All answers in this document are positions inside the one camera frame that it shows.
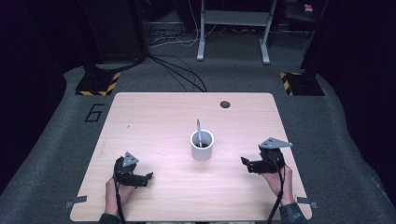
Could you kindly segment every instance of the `white desk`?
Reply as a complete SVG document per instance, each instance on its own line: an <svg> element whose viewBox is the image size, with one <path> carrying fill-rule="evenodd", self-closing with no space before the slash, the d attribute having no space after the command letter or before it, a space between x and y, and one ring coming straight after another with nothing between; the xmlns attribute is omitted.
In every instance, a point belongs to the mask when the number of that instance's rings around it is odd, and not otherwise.
<svg viewBox="0 0 396 224"><path fill-rule="evenodd" d="M260 49L262 50L262 61L264 64L270 63L268 49L266 46L268 34L270 32L272 19L276 7L276 1L272 0L269 12L243 12L243 11L217 11L205 10L205 0L201 1L201 36L198 48L197 60L202 61L205 54L205 25L206 24L223 24L223 25L248 25L248 26L265 26L262 39L259 40Z"/></svg>
<svg viewBox="0 0 396 224"><path fill-rule="evenodd" d="M222 101L231 106L222 108ZM191 156L190 135L197 119L215 136L208 161ZM134 173L154 176L123 207L126 220L265 220L276 196L262 176L248 173L240 157L260 160L258 144L270 136L288 141L269 93L118 93L78 193L87 195L87 202L76 203L70 217L99 219L105 209L105 183L116 159L129 151L140 160ZM281 150L293 170L294 194L306 197L291 149ZM300 207L311 218L311 208ZM278 212L274 219L279 219Z"/></svg>

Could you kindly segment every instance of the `gray carpet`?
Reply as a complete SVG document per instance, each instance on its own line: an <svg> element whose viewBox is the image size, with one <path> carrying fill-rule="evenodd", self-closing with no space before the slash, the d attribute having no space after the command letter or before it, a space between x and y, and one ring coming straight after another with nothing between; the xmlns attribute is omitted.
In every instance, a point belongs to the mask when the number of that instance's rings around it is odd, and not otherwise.
<svg viewBox="0 0 396 224"><path fill-rule="evenodd" d="M319 205L313 209L310 223L396 223L395 208L377 186L375 171L348 135L343 107L332 87L317 76L323 97L288 96L283 88L279 73L300 71L307 39L276 35L269 49L271 64L264 65L259 38L232 35L208 40L203 62L196 61L198 43L189 48L162 45L150 52L182 59L202 78L208 91L274 95L307 196ZM185 66L176 59L163 59ZM71 210L64 208L64 203L78 194L114 95L122 91L184 91L151 59L121 72L108 96L75 95L83 73L82 68L76 68L64 74L67 89L63 100L1 195L0 223L73 223ZM192 90L191 84L181 82L187 91ZM84 122L93 104L104 104L96 107L103 113L98 122Z"/></svg>

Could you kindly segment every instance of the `dark sleeve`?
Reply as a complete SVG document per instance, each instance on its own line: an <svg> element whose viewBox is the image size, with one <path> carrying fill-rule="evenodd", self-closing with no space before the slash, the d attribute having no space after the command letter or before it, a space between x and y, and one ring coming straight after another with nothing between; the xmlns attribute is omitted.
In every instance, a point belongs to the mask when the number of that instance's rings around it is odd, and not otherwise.
<svg viewBox="0 0 396 224"><path fill-rule="evenodd" d="M98 224L120 224L120 219L113 215L103 213Z"/></svg>
<svg viewBox="0 0 396 224"><path fill-rule="evenodd" d="M307 224L303 212L297 203L290 203L279 207L280 220L282 224Z"/></svg>

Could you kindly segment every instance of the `hand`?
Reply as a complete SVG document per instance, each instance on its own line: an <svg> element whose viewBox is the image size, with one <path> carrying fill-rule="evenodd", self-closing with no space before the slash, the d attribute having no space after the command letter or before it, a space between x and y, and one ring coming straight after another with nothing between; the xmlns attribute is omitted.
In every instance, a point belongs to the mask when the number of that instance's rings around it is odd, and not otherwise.
<svg viewBox="0 0 396 224"><path fill-rule="evenodd" d="M292 170L288 165L285 164L285 166L283 166L280 169L280 173L282 174L282 178L285 179L285 182L283 184L283 196L282 196L282 200L280 201L280 204L286 205L289 203L294 203L294 197L293 197L293 191L291 185ZM265 173L261 175L268 182L268 185L270 186L270 189L275 194L275 196L277 196L277 194L280 192L279 173L274 173L274 174Z"/></svg>
<svg viewBox="0 0 396 224"><path fill-rule="evenodd" d="M121 205L124 205L128 201L129 196L134 190L134 186L124 186L120 185L119 194ZM111 177L106 182L106 208L105 213L118 216L117 198L116 198L116 188L114 186L114 179Z"/></svg>

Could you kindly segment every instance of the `white metal stand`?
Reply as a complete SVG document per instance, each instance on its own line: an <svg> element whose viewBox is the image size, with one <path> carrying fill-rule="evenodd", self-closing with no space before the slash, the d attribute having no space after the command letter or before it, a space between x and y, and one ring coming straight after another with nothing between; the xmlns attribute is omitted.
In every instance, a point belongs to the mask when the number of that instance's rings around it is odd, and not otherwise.
<svg viewBox="0 0 396 224"><path fill-rule="evenodd" d="M272 0L269 12L242 12L242 11L217 11L205 10L205 0L201 1L201 38L199 42L197 60L202 61L205 53L205 25L206 24L223 24L223 25L247 25L247 26L265 26L263 37L259 44L262 50L262 61L264 64L270 63L268 50L266 46L268 34L271 28L271 22L274 17L276 1Z"/></svg>

